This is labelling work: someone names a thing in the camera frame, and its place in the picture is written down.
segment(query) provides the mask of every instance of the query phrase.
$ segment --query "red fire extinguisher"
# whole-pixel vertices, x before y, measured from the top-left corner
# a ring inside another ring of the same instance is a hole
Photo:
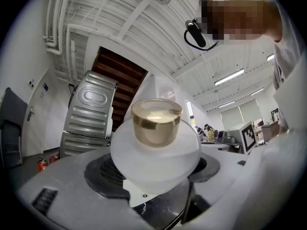
[[[43,171],[45,168],[47,168],[48,163],[46,160],[38,157],[40,160],[37,162],[38,163],[38,172]]]
[[[50,160],[50,163],[54,163],[55,161],[59,160],[59,157],[58,156],[52,156],[49,160]]]

